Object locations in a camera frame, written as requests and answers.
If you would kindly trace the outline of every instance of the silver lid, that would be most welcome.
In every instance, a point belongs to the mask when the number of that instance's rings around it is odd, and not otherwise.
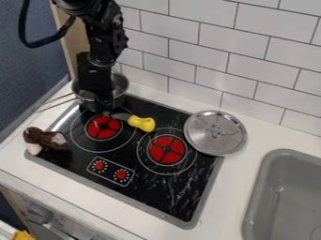
[[[240,150],[246,140],[245,127],[225,112],[204,111],[185,123],[184,134],[191,146],[212,156],[227,156]]]

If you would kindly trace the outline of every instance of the black stovetop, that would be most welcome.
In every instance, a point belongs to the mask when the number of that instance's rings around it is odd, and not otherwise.
[[[153,117],[156,129],[145,133],[75,104],[50,127],[66,135],[69,151],[41,152],[37,162],[50,162],[47,166],[89,186],[94,182],[95,188],[179,227],[194,226],[221,158],[197,152],[186,142],[186,113],[136,97],[127,97],[115,113]]]

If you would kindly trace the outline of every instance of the gray sink basin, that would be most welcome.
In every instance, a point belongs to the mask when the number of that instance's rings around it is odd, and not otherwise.
[[[321,240],[321,159],[280,149],[262,162],[244,240]]]

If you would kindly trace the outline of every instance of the brown plush toy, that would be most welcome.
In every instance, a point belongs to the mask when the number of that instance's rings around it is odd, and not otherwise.
[[[42,131],[37,127],[29,127],[23,132],[23,138],[31,155],[39,154],[42,149],[44,151],[68,150],[67,139],[61,132]]]

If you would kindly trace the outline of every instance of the subway tile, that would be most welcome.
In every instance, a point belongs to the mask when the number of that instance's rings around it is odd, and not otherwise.
[[[210,105],[219,106],[222,92],[198,86],[193,83],[170,79],[170,93],[201,101]]]
[[[302,70],[296,89],[321,96],[321,73]]]
[[[147,33],[197,43],[198,22],[142,12],[142,26]]]
[[[321,48],[273,38],[268,47],[267,60],[321,71]]]
[[[172,16],[232,27],[237,4],[217,0],[171,0]]]
[[[280,8],[321,16],[320,0],[282,0]]]
[[[274,124],[280,123],[284,111],[283,108],[226,93],[223,94],[222,108]]]
[[[321,46],[321,22],[317,25],[312,44]]]
[[[198,67],[196,73],[196,83],[203,86],[212,87],[223,92],[252,98],[257,82],[219,71]]]
[[[127,28],[141,30],[140,20],[139,20],[139,10],[132,9],[128,7],[122,7],[121,11],[124,15],[124,26]]]
[[[294,86],[298,76],[298,68],[234,54],[230,56],[228,72],[261,82],[291,88]]]
[[[112,67],[112,71],[121,72],[120,64],[115,63]]]
[[[143,68],[143,53],[133,49],[125,49],[120,54],[118,62]]]
[[[195,66],[145,53],[145,69],[188,82],[194,82]]]
[[[321,137],[321,119],[318,117],[286,110],[282,125]]]
[[[287,109],[321,116],[321,97],[259,83],[255,99]]]
[[[310,42],[317,18],[266,7],[240,5],[237,29],[254,33]]]
[[[225,70],[228,53],[171,40],[170,57],[205,68]]]
[[[136,67],[123,65],[123,74],[133,82],[147,85],[161,91],[167,91],[167,77]]]
[[[130,48],[161,56],[168,56],[167,38],[157,37],[129,29],[126,30],[126,34],[130,38]]]
[[[201,24],[200,44],[232,53],[263,58],[268,37]]]
[[[168,0],[116,0],[119,5],[168,14]]]
[[[233,2],[239,2],[244,4],[253,4],[258,6],[265,6],[276,8],[280,0],[233,0]]]

